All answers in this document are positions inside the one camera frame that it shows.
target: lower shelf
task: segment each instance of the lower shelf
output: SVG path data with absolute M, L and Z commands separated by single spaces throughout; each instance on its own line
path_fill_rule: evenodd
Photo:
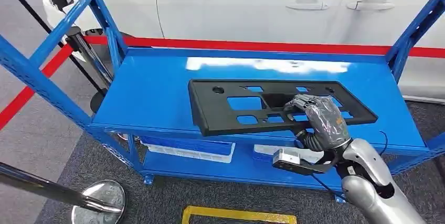
M 311 176 L 303 176 L 274 168 L 270 162 L 253 159 L 252 154 L 253 145 L 237 144 L 232 162 L 225 164 L 147 152 L 142 172 L 161 176 L 324 189 Z M 341 179 L 335 169 L 316 176 L 332 190 L 341 191 Z

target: shelf top surface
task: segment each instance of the shelf top surface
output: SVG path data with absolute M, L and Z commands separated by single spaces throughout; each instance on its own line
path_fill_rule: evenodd
M 291 145 L 290 131 L 202 137 L 192 121 L 189 80 L 338 81 L 378 116 L 373 124 L 348 126 L 352 137 L 382 145 L 383 131 L 388 146 L 425 148 L 383 57 L 349 55 L 342 58 L 346 62 L 322 61 L 329 57 L 338 60 L 335 55 L 131 48 L 92 126 L 157 137 Z

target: car door handle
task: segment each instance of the car door handle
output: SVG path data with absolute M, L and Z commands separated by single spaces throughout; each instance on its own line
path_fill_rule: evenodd
M 326 10 L 329 8 L 319 0 L 295 0 L 295 3 L 286 5 L 286 7 L 294 10 Z
M 348 3 L 346 7 L 352 10 L 388 10 L 395 5 L 387 0 L 362 0 Z

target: white car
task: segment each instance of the white car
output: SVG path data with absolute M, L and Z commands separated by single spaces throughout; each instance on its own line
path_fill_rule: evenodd
M 77 0 L 43 0 L 53 27 Z M 428 0 L 104 0 L 135 37 L 392 45 Z M 101 33 L 87 8 L 75 25 Z M 417 43 L 445 48 L 445 15 Z M 410 57 L 399 83 L 412 99 L 445 102 L 445 59 Z

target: chrome stanchion base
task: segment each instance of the chrome stanchion base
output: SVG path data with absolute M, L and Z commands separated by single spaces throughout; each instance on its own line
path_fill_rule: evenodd
M 71 212 L 72 224 L 116 224 L 122 220 L 126 208 L 126 197 L 124 189 L 116 181 L 101 180 L 89 186 L 82 194 L 112 204 L 122 211 L 118 214 L 110 214 L 74 206 Z

